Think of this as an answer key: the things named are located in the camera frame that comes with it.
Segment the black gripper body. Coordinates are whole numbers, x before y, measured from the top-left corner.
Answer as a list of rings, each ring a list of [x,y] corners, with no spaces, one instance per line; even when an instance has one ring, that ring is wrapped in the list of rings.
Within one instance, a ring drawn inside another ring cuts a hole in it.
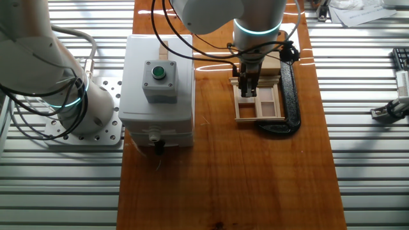
[[[261,71],[261,63],[241,62],[239,66],[239,77],[246,79],[258,79]]]

